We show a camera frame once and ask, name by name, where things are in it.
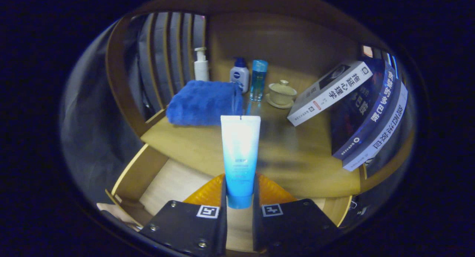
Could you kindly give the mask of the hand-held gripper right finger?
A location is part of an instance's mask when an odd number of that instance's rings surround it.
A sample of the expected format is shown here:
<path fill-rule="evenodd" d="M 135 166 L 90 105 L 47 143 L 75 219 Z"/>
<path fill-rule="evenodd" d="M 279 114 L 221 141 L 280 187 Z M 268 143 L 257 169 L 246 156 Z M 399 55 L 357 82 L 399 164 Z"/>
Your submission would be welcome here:
<path fill-rule="evenodd" d="M 261 257 L 310 257 L 341 231 L 309 198 L 297 199 L 263 174 L 253 196 L 253 249 Z"/>

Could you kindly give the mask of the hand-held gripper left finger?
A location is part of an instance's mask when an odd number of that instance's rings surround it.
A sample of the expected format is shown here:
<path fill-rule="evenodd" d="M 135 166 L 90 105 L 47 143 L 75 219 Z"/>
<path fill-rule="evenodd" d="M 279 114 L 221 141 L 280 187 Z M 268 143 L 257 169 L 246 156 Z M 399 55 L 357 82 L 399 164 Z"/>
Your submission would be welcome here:
<path fill-rule="evenodd" d="M 185 201 L 168 201 L 140 234 L 175 255 L 221 257 L 227 243 L 227 183 L 216 176 Z"/>

